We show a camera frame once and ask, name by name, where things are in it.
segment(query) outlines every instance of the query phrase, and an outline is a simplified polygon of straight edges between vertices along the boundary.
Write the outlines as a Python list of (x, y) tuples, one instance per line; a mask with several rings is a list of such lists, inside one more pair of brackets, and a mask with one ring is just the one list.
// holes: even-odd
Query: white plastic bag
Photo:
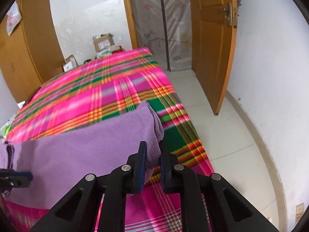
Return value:
[(21, 14), (18, 8), (18, 4), (15, 1), (10, 8), (10, 10), (7, 12), (7, 33), (10, 36), (15, 29), (15, 27), (18, 25), (18, 23), (21, 21)]

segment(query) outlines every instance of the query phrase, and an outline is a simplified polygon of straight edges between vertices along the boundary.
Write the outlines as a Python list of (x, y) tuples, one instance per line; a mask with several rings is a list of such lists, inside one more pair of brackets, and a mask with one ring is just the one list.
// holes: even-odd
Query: wooden wardrobe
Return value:
[(7, 34), (7, 16), (0, 24), (0, 67), (19, 103), (27, 101), (44, 82), (62, 73), (65, 60), (49, 0), (17, 0), (17, 3), (22, 20), (11, 36)]

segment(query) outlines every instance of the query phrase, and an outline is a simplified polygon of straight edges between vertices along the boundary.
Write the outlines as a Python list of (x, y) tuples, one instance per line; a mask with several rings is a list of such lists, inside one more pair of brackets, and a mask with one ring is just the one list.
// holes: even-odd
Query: plastic curtain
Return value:
[[(190, 0), (163, 0), (167, 28), (169, 64), (172, 71), (190, 69), (192, 64), (192, 27)], [(147, 46), (167, 70), (161, 0), (132, 0), (140, 47)]]

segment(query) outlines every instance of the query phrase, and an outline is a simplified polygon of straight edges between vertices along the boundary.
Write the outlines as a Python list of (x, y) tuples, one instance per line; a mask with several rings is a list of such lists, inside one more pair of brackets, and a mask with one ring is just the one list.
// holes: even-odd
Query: triangular cutout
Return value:
[(78, 190), (55, 214), (55, 216), (70, 222), (75, 215), (82, 191)]
[(223, 194), (235, 222), (252, 216), (252, 212), (229, 189), (224, 189)]

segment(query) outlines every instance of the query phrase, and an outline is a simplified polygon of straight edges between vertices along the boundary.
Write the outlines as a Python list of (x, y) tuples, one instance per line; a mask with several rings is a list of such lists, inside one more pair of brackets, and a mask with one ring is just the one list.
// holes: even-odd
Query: cardboard box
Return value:
[(76, 59), (73, 55), (70, 55), (65, 59), (66, 64), (63, 65), (63, 70), (65, 72), (72, 70), (77, 67)]
[(114, 41), (113, 41), (111, 33), (108, 33), (105, 35), (101, 35), (101, 37), (98, 39), (94, 39), (93, 44), (95, 46), (95, 51), (100, 52), (106, 46), (114, 45)]

